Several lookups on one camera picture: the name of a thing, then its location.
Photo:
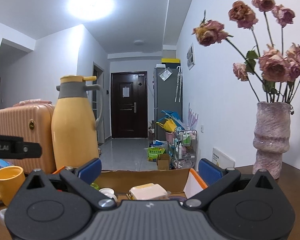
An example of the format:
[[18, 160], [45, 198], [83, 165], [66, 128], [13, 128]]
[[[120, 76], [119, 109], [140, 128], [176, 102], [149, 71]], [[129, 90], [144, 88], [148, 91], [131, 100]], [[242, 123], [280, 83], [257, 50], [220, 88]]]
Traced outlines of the white ribbed bottle cap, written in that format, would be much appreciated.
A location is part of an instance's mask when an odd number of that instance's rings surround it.
[[111, 188], [102, 188], [99, 189], [99, 192], [101, 192], [102, 194], [104, 194], [105, 196], [115, 200], [115, 202], [117, 202], [117, 196], [115, 195], [115, 191]]

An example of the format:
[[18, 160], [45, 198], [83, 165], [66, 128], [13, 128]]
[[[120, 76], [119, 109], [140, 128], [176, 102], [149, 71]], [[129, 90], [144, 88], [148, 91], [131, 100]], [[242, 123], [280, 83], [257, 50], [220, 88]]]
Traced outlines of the purple gear-shaped cap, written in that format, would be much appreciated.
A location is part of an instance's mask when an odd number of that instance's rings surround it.
[[182, 197], [182, 196], [169, 196], [169, 200], [177, 200], [177, 201], [183, 203], [187, 200], [187, 198]]

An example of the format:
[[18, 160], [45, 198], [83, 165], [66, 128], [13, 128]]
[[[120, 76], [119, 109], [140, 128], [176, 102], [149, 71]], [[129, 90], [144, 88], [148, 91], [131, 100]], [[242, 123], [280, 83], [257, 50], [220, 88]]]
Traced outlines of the cream cube charger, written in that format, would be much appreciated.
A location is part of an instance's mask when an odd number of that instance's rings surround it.
[[130, 200], [160, 200], [168, 199], [168, 192], [159, 184], [143, 184], [132, 187], [127, 197]]

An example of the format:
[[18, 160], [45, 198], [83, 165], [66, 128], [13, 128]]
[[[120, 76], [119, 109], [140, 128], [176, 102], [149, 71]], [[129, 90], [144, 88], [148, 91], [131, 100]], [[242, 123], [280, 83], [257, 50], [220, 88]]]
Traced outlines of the green spray bottle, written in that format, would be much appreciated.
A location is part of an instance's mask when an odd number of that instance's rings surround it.
[[100, 189], [100, 187], [96, 183], [91, 183], [90, 186], [96, 189], [97, 191]]

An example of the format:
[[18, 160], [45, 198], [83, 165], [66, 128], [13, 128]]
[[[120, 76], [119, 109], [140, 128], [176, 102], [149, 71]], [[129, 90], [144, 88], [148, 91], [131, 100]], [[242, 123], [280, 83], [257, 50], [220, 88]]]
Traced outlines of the red white lint brush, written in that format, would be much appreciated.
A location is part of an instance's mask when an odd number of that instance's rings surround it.
[[0, 210], [0, 222], [4, 225], [5, 224], [5, 213], [7, 209], [1, 209]]

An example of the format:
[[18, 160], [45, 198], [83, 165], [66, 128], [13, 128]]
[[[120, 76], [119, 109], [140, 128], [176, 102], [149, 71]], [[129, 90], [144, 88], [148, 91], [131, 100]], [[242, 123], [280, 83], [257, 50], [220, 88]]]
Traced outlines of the red cardboard box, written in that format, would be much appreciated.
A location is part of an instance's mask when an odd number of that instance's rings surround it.
[[[96, 204], [99, 200], [109, 199], [101, 192], [77, 178], [70, 171], [58, 169], [47, 177], [57, 192], [68, 192], [80, 196], [86, 202]], [[174, 196], [190, 198], [207, 188], [207, 184], [192, 168], [181, 170], [154, 171], [106, 171], [102, 172], [94, 181], [101, 188], [112, 188], [118, 195], [119, 202], [127, 199], [128, 191], [143, 184], [159, 184]]]

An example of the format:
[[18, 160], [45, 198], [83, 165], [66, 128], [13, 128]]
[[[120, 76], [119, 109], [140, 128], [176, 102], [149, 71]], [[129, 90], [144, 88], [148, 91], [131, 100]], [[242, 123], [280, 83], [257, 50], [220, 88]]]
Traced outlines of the pink ribbed suitcase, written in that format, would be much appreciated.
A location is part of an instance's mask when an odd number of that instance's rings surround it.
[[56, 171], [53, 153], [51, 121], [55, 107], [50, 101], [26, 100], [12, 107], [0, 109], [0, 135], [22, 137], [26, 142], [36, 142], [42, 147], [40, 158], [8, 159], [21, 166], [26, 174], [40, 168], [45, 173]]

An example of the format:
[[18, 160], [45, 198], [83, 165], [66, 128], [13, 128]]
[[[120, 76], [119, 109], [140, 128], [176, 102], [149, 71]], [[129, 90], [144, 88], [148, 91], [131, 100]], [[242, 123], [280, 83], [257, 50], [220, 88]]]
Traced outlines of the yellow mug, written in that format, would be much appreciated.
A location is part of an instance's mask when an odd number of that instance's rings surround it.
[[24, 170], [20, 166], [7, 166], [0, 169], [0, 201], [6, 206], [25, 181]]

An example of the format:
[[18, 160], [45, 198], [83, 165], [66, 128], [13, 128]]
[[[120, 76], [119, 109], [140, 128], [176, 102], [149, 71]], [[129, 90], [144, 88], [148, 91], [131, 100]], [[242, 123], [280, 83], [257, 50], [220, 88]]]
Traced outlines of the yellow thermos jug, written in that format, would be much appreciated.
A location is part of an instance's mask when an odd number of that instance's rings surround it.
[[[97, 130], [103, 120], [104, 92], [98, 85], [88, 85], [96, 76], [67, 75], [60, 78], [58, 100], [52, 115], [51, 134], [56, 168], [80, 167], [99, 157]], [[87, 96], [89, 91], [101, 93], [98, 117]]]

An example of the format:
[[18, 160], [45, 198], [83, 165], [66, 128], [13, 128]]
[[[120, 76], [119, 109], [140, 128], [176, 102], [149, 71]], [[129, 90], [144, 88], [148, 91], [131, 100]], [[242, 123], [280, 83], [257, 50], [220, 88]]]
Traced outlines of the yellow watering can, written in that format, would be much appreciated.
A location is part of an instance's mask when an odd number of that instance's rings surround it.
[[158, 126], [163, 128], [166, 132], [173, 133], [175, 129], [177, 128], [177, 125], [172, 119], [166, 119], [166, 122], [164, 124], [160, 122], [156, 122]]

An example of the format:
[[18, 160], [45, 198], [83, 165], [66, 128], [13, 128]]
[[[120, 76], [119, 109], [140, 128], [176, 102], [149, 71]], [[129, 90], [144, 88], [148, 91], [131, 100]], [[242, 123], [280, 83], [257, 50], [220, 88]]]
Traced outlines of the pink ceramic vase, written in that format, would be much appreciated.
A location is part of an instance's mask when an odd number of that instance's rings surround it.
[[257, 150], [253, 173], [266, 169], [277, 180], [282, 170], [282, 155], [289, 151], [290, 105], [284, 102], [259, 102], [253, 147]]

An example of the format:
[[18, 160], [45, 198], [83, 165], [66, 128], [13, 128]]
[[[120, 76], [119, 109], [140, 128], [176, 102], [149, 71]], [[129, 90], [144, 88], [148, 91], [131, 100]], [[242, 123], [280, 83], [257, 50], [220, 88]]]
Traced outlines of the dark entrance door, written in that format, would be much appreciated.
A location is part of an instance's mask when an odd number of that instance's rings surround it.
[[111, 74], [111, 136], [148, 136], [148, 97], [146, 72]]

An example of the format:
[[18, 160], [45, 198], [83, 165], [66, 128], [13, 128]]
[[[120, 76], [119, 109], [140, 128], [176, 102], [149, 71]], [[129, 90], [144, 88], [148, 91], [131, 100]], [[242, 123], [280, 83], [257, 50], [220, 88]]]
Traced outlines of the grey refrigerator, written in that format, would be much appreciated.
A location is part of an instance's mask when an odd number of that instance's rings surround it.
[[156, 122], [165, 123], [164, 111], [177, 112], [179, 117], [183, 119], [182, 108], [183, 100], [179, 99], [175, 102], [175, 93], [177, 88], [178, 69], [171, 69], [172, 74], [164, 81], [160, 74], [164, 72], [164, 68], [154, 69], [154, 139], [166, 140], [165, 130]]

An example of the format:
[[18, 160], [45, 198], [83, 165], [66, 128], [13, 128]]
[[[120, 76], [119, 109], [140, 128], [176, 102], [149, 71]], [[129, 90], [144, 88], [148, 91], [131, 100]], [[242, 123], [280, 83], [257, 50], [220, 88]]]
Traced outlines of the yellow box on fridge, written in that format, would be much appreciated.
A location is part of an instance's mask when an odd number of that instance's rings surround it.
[[161, 59], [162, 63], [176, 63], [180, 64], [180, 59], [168, 59], [168, 58], [162, 58]]

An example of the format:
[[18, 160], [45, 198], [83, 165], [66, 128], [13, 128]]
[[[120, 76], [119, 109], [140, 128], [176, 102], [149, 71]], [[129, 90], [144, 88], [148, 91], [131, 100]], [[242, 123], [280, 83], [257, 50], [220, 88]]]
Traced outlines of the wall picture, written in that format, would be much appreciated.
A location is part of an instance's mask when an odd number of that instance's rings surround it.
[[194, 45], [193, 43], [190, 45], [187, 54], [186, 54], [186, 63], [187, 63], [187, 67], [189, 70], [191, 70], [194, 65], [195, 65], [195, 60], [194, 60]]

